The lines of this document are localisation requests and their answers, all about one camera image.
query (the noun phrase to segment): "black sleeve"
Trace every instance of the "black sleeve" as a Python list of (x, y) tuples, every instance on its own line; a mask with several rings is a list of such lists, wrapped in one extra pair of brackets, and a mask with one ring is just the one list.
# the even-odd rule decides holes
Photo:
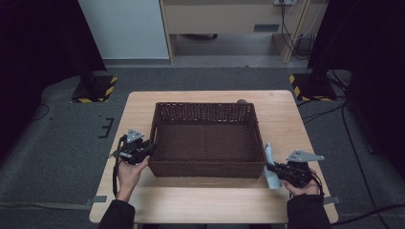
[(135, 208), (127, 202), (114, 199), (98, 225), (99, 229), (132, 229)]
[(288, 229), (331, 228), (324, 208), (324, 199), (318, 195), (300, 195), (287, 203)]

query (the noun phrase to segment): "human hand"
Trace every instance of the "human hand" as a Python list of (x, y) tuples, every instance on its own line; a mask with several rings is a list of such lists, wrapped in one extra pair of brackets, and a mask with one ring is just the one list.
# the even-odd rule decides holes
[(292, 184), (290, 184), (286, 180), (282, 180), (282, 182), (283, 182), (284, 186), (289, 191), (291, 191), (295, 196), (300, 196), (303, 194), (307, 194), (307, 195), (319, 195), (320, 194), (319, 186), (313, 179), (304, 188), (295, 188), (294, 186), (292, 186)]
[(118, 180), (119, 191), (117, 193), (117, 199), (128, 202), (132, 195), (132, 192), (137, 186), (140, 179), (140, 173), (148, 166), (150, 156), (147, 156), (140, 164), (132, 165), (119, 159), (118, 165)]

